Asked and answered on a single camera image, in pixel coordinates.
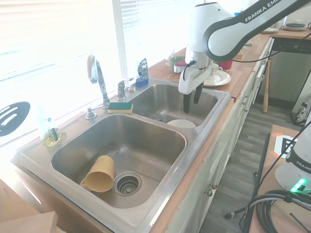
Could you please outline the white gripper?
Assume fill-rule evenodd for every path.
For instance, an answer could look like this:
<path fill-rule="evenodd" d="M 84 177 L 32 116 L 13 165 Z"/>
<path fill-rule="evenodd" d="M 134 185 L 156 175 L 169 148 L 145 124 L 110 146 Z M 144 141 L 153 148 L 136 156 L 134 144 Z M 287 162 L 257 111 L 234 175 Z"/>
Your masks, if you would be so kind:
<path fill-rule="evenodd" d="M 191 95 L 192 91 L 195 90 L 194 94 L 194 103 L 198 104 L 202 89 L 203 89 L 203 82 L 210 78 L 211 75 L 211 67 L 202 69 L 197 65 L 192 65 L 190 67 L 186 67 L 181 75 L 178 85 L 178 91 L 183 96 L 183 109 L 184 113 L 188 114 L 190 111 L 190 104 L 191 104 Z"/>

